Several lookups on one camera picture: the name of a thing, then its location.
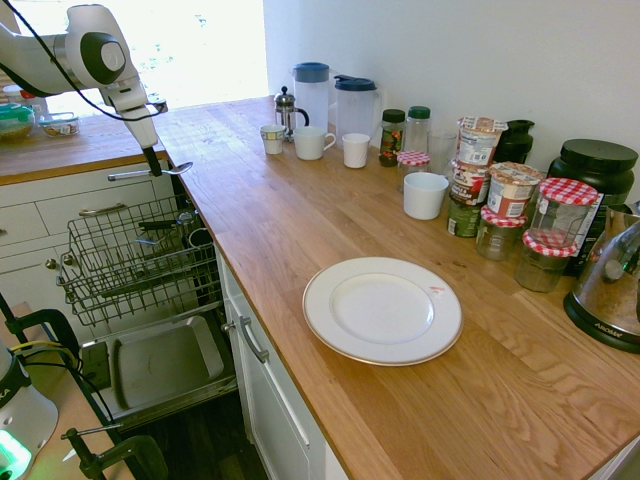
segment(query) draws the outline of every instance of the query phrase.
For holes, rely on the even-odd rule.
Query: window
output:
[[[62,33],[82,2],[13,0],[41,35]],[[262,0],[102,0],[116,18],[148,94],[169,109],[267,95]],[[21,32],[30,35],[18,21]],[[83,93],[103,104],[97,90]],[[99,114],[75,93],[47,98],[50,111]]]

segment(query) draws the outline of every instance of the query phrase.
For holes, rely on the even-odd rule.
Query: white plate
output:
[[[302,304],[320,340],[376,365],[424,362],[451,348],[462,331],[451,287],[395,258],[354,258],[326,268],[311,279]]]

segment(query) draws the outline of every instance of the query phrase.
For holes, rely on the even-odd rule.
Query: black cable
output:
[[[98,395],[98,397],[100,398],[100,401],[102,402],[102,405],[104,406],[104,409],[107,411],[107,415],[109,416],[109,422],[111,424],[115,423],[115,420],[113,419],[113,415],[111,414],[111,410],[109,410],[109,406],[107,405],[107,402],[105,402],[104,398],[102,397],[102,395],[100,394],[100,391],[98,391],[98,389],[95,387],[95,385],[91,382],[91,380],[89,380],[85,375],[83,375],[82,373],[78,372],[75,368],[72,368],[68,365],[62,365],[59,363],[48,363],[48,362],[32,362],[32,363],[27,363],[26,366],[30,367],[31,365],[41,365],[41,366],[45,366],[45,367],[61,367],[61,368],[66,368],[67,370],[69,370],[69,372],[71,373],[71,375],[78,375],[84,382],[86,382],[92,389],[94,392],[96,392],[96,394]]]
[[[44,51],[47,53],[47,55],[49,56],[49,59],[51,60],[51,62],[56,66],[56,68],[60,71],[60,73],[62,74],[62,76],[64,77],[64,79],[67,81],[67,83],[69,85],[71,85],[71,88],[73,88],[75,90],[75,92],[80,95],[80,97],[87,102],[89,105],[91,105],[93,108],[95,108],[96,110],[104,113],[107,117],[109,118],[113,118],[115,120],[120,120],[121,122],[139,122],[140,120],[144,120],[147,118],[153,118],[155,116],[160,115],[160,112],[156,112],[156,113],[152,113],[149,115],[144,115],[142,117],[139,118],[124,118],[121,117],[119,115],[114,115],[110,112],[107,112],[106,110],[103,110],[102,108],[100,108],[98,105],[96,105],[95,103],[93,103],[91,100],[89,100],[87,97],[84,96],[84,94],[82,93],[82,91],[76,87],[76,85],[73,83],[73,80],[71,80],[71,78],[69,77],[69,75],[67,75],[67,72],[65,72],[64,68],[62,68],[62,65],[60,65],[60,62],[58,62],[58,59],[55,57],[55,55],[53,54],[53,52],[51,52],[51,50],[49,50],[49,47],[47,46],[46,43],[44,43],[44,40],[42,40],[42,38],[40,37],[40,35],[37,34],[37,32],[35,31],[35,29],[31,26],[31,24],[29,24],[29,22],[27,22],[26,18],[24,18],[22,16],[22,14],[13,6],[9,3],[9,0],[2,0],[2,2],[9,7],[9,9],[11,9],[11,11],[20,19],[20,21],[22,23],[24,23],[24,25],[29,29],[29,31],[31,32],[31,34],[33,35],[33,37],[37,40],[37,42],[40,44],[40,46],[44,49]]]

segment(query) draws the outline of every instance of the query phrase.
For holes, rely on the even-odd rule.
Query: red gingham lid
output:
[[[522,235],[522,241],[531,250],[540,253],[545,257],[570,257],[578,250],[578,244],[575,242],[570,247],[565,248],[549,247],[544,243],[535,241],[529,234],[529,230],[524,232]]]
[[[501,217],[489,210],[487,205],[480,209],[480,216],[487,222],[498,227],[521,227],[527,221],[526,215],[519,217]]]
[[[431,157],[424,152],[417,150],[407,150],[406,152],[398,153],[398,162],[403,165],[420,166],[426,165],[431,160]]]
[[[570,178],[547,178],[540,182],[540,193],[565,205],[591,205],[598,198],[595,188]]]

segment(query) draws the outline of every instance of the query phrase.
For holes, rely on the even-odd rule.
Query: utensil basket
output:
[[[213,242],[188,240],[199,228],[184,195],[72,220],[57,284],[85,326],[151,307],[165,317],[215,308],[222,296]]]

